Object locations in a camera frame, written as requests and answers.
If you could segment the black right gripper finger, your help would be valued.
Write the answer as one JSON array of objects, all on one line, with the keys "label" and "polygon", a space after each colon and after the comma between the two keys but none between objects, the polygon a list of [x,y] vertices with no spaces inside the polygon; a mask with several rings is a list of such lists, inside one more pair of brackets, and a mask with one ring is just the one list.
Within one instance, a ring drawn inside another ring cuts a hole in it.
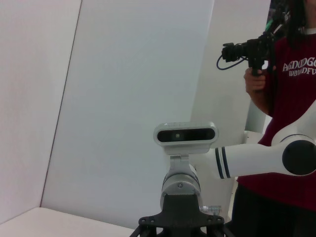
[{"label": "black right gripper finger", "polygon": [[224,224],[206,224],[201,226],[204,237],[234,237],[234,234]]},{"label": "black right gripper finger", "polygon": [[156,237],[157,225],[154,224],[139,224],[134,230],[133,237]]}]

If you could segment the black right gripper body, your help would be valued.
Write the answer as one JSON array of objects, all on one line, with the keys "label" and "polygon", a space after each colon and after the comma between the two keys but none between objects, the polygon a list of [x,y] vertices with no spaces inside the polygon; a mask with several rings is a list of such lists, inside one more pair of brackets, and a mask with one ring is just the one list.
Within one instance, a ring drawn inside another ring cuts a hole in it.
[{"label": "black right gripper body", "polygon": [[211,223],[224,220],[201,212],[196,195],[166,195],[160,213],[139,219],[139,224],[157,225],[157,237],[203,237],[201,226]]}]

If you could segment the person's right hand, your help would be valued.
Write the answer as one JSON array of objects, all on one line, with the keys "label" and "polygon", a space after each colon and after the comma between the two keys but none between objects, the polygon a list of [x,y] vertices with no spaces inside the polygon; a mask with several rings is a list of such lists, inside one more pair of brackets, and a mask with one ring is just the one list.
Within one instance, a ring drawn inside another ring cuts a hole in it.
[{"label": "person's right hand", "polygon": [[248,68],[244,74],[245,89],[248,94],[252,94],[257,91],[264,89],[266,84],[265,71],[257,70],[257,76],[253,75],[253,69]]}]

